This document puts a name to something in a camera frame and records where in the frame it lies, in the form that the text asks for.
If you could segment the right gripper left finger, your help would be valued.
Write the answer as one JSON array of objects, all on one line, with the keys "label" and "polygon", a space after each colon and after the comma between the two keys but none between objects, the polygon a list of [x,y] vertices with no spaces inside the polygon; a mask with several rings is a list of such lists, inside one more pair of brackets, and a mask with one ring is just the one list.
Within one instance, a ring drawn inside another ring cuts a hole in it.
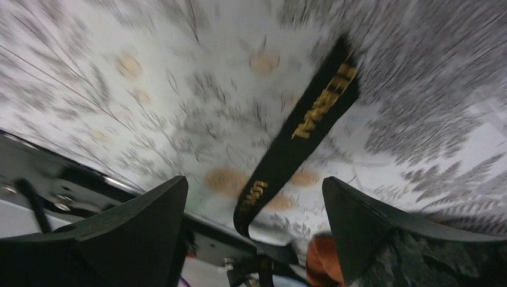
[{"label": "right gripper left finger", "polygon": [[42,199],[15,186],[38,233],[1,239],[2,286],[177,286],[187,247],[180,229],[188,182],[174,177],[116,207],[52,230]]}]

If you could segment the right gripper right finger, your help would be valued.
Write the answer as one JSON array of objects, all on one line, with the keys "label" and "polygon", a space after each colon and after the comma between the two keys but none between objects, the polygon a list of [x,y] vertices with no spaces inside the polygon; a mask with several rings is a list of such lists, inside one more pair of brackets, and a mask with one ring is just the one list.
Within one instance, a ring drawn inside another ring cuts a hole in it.
[{"label": "right gripper right finger", "polygon": [[346,285],[506,285],[505,239],[419,218],[334,177],[322,192]]}]

